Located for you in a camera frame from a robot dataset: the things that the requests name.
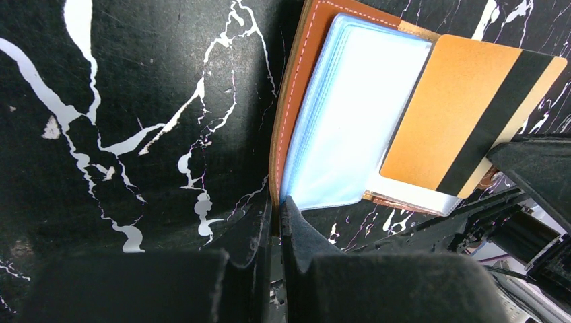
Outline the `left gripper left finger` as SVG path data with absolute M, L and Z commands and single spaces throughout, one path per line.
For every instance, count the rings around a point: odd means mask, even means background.
M 272 204 L 245 215 L 200 252 L 60 258 L 34 284 L 19 322 L 264 322 Z

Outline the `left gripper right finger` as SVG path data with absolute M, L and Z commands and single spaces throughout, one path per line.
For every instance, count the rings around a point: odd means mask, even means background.
M 288 322 L 506 322 L 482 266 L 454 254 L 346 254 L 280 207 Z

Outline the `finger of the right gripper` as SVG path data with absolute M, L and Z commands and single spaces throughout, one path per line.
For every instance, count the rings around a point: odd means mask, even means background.
M 486 157 L 570 231 L 569 135 L 527 135 L 496 145 Z

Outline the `gold card black stripe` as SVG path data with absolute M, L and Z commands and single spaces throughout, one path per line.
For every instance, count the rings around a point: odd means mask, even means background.
M 380 168 L 385 178 L 467 198 L 568 62 L 445 34 L 436 41 Z

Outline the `brown leather card holder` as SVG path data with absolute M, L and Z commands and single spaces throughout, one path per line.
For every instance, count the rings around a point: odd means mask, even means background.
M 468 198 L 484 171 L 458 192 L 380 173 L 447 40 L 358 1 L 306 1 L 271 138 L 273 205 L 291 198 L 307 210 L 371 199 L 447 216 Z

